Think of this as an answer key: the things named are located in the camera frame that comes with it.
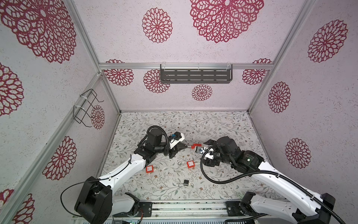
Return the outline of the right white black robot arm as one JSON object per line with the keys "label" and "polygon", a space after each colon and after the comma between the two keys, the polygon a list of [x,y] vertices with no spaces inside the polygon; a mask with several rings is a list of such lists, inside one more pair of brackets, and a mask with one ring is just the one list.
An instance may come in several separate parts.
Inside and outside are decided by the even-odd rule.
{"label": "right white black robot arm", "polygon": [[[229,184],[244,177],[252,177],[279,193],[285,201],[263,198],[254,192],[246,192],[239,202],[243,215],[260,217],[271,215],[292,224],[328,224],[332,217],[339,217],[333,211],[335,198],[328,194],[311,191],[283,173],[277,171],[253,151],[242,151],[235,141],[227,136],[208,140],[204,146],[195,148],[201,155],[200,169],[204,177],[214,184]],[[225,181],[210,178],[204,167],[215,167],[221,163],[229,165],[239,175]]]}

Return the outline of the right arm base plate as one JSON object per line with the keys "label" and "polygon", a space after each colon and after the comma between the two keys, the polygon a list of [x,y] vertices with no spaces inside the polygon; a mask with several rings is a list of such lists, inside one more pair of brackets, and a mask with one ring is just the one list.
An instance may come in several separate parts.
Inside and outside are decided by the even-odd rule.
{"label": "right arm base plate", "polygon": [[227,215],[229,217],[238,217],[238,216],[248,216],[249,212],[244,210],[241,205],[240,201],[226,201],[225,202]]}

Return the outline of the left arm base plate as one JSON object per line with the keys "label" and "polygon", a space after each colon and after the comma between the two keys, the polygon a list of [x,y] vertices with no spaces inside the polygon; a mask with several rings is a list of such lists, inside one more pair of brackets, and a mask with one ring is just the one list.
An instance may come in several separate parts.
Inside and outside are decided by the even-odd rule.
{"label": "left arm base plate", "polygon": [[151,217],[153,211],[153,202],[139,202],[129,212],[122,212],[113,215],[114,217]]}

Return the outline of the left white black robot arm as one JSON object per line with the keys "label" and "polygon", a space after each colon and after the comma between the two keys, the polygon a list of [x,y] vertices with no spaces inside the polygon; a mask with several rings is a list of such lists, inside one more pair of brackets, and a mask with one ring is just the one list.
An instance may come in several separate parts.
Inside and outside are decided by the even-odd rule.
{"label": "left white black robot arm", "polygon": [[136,216],[140,200],[131,193],[116,197],[114,194],[132,176],[149,167],[158,154],[170,159],[187,148],[183,133],[167,135],[159,127],[148,131],[129,159],[113,171],[85,182],[75,204],[75,211],[91,224],[103,224],[110,216]]}

